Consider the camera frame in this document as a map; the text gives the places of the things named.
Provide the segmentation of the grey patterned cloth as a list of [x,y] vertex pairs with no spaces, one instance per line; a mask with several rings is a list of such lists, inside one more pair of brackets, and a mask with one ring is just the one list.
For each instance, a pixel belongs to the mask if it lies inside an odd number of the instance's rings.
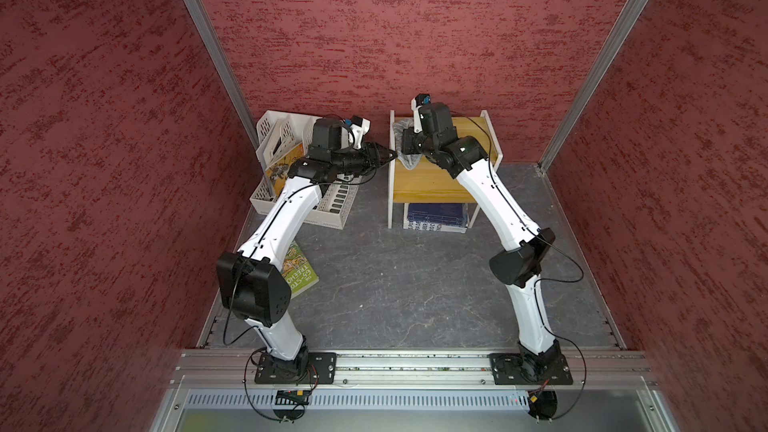
[[414,170],[421,162],[423,155],[421,153],[405,153],[403,146],[404,132],[414,126],[413,118],[403,118],[398,120],[392,126],[395,140],[395,150],[398,153],[398,160],[406,170]]

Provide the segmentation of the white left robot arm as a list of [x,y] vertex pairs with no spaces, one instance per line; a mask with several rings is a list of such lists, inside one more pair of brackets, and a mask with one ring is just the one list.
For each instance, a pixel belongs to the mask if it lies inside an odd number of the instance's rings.
[[290,164],[264,221],[237,251],[222,253],[216,262],[223,307],[258,332],[269,360],[288,380],[304,376],[309,353],[288,312],[292,291],[282,275],[284,261],[330,186],[366,180],[396,158],[394,151],[365,139],[369,130],[370,121],[359,116],[316,120],[308,151]]

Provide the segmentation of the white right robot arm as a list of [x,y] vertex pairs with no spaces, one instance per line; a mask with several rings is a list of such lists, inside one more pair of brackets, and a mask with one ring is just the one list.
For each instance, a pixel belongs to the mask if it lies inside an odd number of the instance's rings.
[[402,152],[420,154],[446,171],[488,217],[503,247],[489,260],[489,266],[506,286],[513,304],[521,375],[531,383],[543,382],[562,357],[538,286],[541,260],[555,235],[549,228],[540,228],[517,204],[479,140],[459,135],[447,105],[433,103],[429,95],[419,94],[411,108],[414,125],[403,132]]

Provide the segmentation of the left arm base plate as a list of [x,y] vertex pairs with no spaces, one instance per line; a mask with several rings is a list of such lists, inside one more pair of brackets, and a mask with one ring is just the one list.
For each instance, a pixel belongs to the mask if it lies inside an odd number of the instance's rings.
[[255,366],[253,382],[269,385],[326,385],[334,382],[338,355],[333,352],[300,352],[293,361],[269,354],[251,359]]

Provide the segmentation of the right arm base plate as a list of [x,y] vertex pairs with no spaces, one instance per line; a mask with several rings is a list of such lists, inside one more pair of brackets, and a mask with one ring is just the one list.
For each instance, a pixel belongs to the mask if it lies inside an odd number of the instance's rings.
[[567,360],[561,353],[550,357],[493,353],[488,356],[496,385],[522,387],[570,386],[574,379]]

